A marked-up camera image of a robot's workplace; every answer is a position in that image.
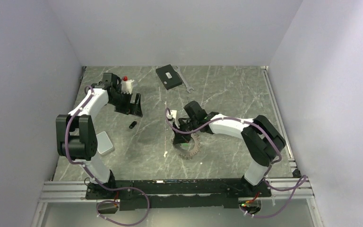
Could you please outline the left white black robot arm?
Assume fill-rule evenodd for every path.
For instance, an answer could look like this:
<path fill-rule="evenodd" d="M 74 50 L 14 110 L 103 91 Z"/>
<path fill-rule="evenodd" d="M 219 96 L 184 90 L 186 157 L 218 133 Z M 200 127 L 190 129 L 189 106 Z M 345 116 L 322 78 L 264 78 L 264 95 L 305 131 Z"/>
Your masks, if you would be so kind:
<path fill-rule="evenodd" d="M 113 172 L 98 155 L 93 120 L 107 104 L 113 105 L 115 112 L 142 117 L 141 94 L 131 101 L 136 85 L 133 79 L 104 73 L 101 81 L 85 88 L 86 96 L 75 109 L 58 115 L 55 121 L 58 154 L 80 166 L 106 199 L 116 194 L 117 185 Z"/>

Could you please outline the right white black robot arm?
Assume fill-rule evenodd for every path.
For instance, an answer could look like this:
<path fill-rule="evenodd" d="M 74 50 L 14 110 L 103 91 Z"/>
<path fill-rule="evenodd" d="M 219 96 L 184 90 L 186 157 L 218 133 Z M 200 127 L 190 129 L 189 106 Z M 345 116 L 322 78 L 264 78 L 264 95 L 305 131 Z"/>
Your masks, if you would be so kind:
<path fill-rule="evenodd" d="M 177 118 L 177 112 L 165 109 L 166 123 L 174 132 L 173 144 L 188 143 L 196 132 L 221 134 L 244 141 L 252 162 L 242 176 L 242 192 L 247 196 L 255 195 L 260 183 L 270 172 L 272 166 L 282 160 L 281 150 L 286 140 L 263 115 L 241 119 L 218 112 L 207 113 L 196 101 L 184 107 L 187 118 Z"/>

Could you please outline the metal disc with keyrings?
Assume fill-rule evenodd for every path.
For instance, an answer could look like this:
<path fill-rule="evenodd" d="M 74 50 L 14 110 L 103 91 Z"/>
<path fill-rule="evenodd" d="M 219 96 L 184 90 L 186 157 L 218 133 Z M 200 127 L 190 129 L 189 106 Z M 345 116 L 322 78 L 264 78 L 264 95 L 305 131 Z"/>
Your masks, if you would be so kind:
<path fill-rule="evenodd" d="M 199 152 L 199 135 L 197 133 L 192 134 L 188 144 L 189 146 L 183 146 L 182 144 L 174 145 L 179 157 L 182 159 L 192 159 Z"/>

